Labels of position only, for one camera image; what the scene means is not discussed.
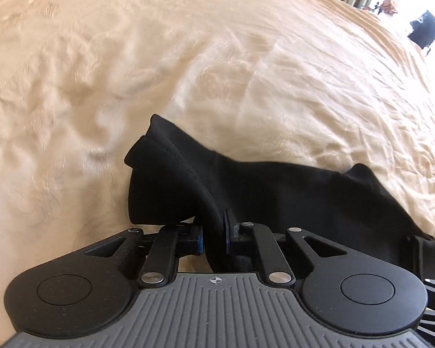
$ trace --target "black garment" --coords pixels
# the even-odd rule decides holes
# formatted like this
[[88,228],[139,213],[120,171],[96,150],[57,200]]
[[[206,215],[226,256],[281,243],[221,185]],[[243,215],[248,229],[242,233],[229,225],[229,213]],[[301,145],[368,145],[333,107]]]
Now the black garment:
[[414,29],[408,38],[416,43],[421,50],[430,46],[435,40],[435,17],[428,10],[422,16],[410,22]]
[[238,222],[284,233],[297,226],[435,279],[435,240],[423,233],[372,171],[344,174],[279,162],[237,162],[206,149],[153,115],[125,158],[133,168],[129,217],[134,224],[172,224],[195,216],[215,272],[241,271],[224,253],[224,210]]

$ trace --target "gray gripper base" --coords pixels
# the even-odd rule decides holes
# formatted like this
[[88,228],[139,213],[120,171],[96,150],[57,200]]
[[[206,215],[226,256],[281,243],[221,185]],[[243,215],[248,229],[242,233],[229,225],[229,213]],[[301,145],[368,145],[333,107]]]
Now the gray gripper base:
[[252,273],[179,273],[171,285],[143,290],[123,318],[93,335],[52,340],[20,332],[4,347],[424,348],[427,345],[411,330],[377,339],[330,331],[304,311],[290,290],[263,285]]

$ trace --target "metal pin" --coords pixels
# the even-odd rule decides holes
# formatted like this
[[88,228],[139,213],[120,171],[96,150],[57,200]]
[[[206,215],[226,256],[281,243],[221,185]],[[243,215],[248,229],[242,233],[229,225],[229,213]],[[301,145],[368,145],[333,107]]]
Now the metal pin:
[[286,272],[273,272],[269,275],[269,280],[276,284],[284,284],[291,279],[292,276]]
[[147,284],[158,284],[164,280],[164,276],[158,272],[146,272],[141,279]]

